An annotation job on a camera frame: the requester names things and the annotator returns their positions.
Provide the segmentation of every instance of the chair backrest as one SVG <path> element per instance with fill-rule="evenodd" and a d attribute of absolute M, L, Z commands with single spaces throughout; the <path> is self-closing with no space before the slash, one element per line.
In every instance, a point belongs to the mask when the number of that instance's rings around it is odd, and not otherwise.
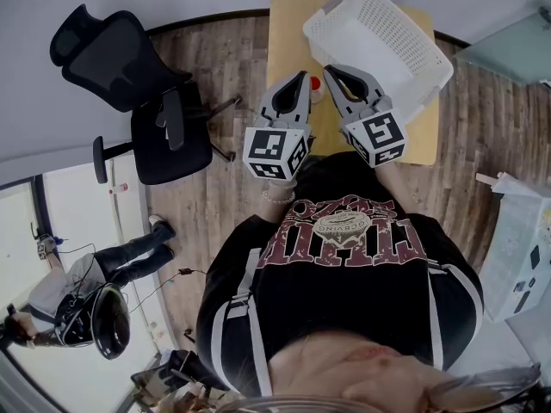
<path fill-rule="evenodd" d="M 50 57 L 67 81 L 121 112 L 191 78 L 164 65 L 138 19 L 125 10 L 101 21 L 81 4 L 53 36 Z"/>

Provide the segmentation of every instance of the wood plank floor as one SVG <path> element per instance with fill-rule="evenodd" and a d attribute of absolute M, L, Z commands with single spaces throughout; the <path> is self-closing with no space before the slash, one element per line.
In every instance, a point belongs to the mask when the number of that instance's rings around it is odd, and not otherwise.
<path fill-rule="evenodd" d="M 170 243 L 176 259 L 159 272 L 161 281 L 179 268 L 207 271 L 235 225 L 257 209 L 263 183 L 239 160 L 245 128 L 265 91 L 268 27 L 268 17 L 245 18 L 152 39 L 167 65 L 194 73 L 204 102 L 216 105 L 236 93 L 244 99 L 209 124 L 212 141 L 237 152 L 235 163 L 215 157 L 200 173 L 147 189 L 150 212 L 166 217 L 178 234 Z M 457 51 L 448 43 L 437 44 L 449 58 Z M 440 94 L 436 164 L 399 166 L 421 212 L 438 219 L 478 270 L 492 240 L 500 197 L 474 175 L 506 171 L 526 182 L 548 182 L 551 91 L 518 87 L 478 67 L 452 62 L 455 74 Z M 183 348 L 191 347 L 183 331 L 195 328 L 203 287 L 202 274 L 177 277 L 163 287 Z"/>

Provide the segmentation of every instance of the jeans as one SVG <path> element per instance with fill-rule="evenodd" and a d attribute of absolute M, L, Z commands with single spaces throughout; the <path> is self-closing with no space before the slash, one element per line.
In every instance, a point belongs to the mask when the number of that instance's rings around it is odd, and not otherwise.
<path fill-rule="evenodd" d="M 163 243 L 171 240 L 175 235 L 174 230 L 167 224 L 158 223 L 150 234 L 135 238 L 121 246 L 97 251 L 95 258 L 102 269 L 105 281 L 124 287 L 132 280 L 158 271 L 174 258 L 170 249 Z M 149 250 L 153 252 L 146 259 L 122 266 Z"/>

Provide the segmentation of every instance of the person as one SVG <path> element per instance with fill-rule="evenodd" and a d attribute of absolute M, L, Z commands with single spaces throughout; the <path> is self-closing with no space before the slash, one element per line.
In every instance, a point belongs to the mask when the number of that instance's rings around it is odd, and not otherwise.
<path fill-rule="evenodd" d="M 53 254 L 55 243 L 46 243 L 46 259 L 52 270 L 33 288 L 28 297 L 29 311 L 16 311 L 13 306 L 3 322 L 3 340 L 33 348 L 47 345 L 59 319 L 60 308 L 71 296 L 86 299 L 106 282 L 124 287 L 127 283 L 153 274 L 174 258 L 164 243 L 176 232 L 157 215 L 149 218 L 152 232 L 128 243 L 86 254 L 65 272 Z M 146 259 L 132 261 L 152 250 Z"/>
<path fill-rule="evenodd" d="M 244 319 L 244 306 L 250 317 L 256 310 L 258 335 L 253 321 L 230 324 Z M 445 370 L 482 317 L 477 274 L 438 222 L 418 212 L 396 164 L 372 170 L 345 152 L 306 161 L 296 182 L 270 181 L 261 209 L 208 270 L 197 350 L 246 397 L 332 397 L 413 413 L 450 378 Z"/>

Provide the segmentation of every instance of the glasses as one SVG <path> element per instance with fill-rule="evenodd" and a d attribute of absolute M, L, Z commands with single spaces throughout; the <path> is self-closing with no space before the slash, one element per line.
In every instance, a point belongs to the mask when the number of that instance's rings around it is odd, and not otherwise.
<path fill-rule="evenodd" d="M 506 368 L 452 379 L 428 392 L 429 413 L 479 413 L 507 404 L 536 385 L 539 366 Z M 381 413 L 366 404 L 336 398 L 272 397 L 242 399 L 218 413 Z"/>

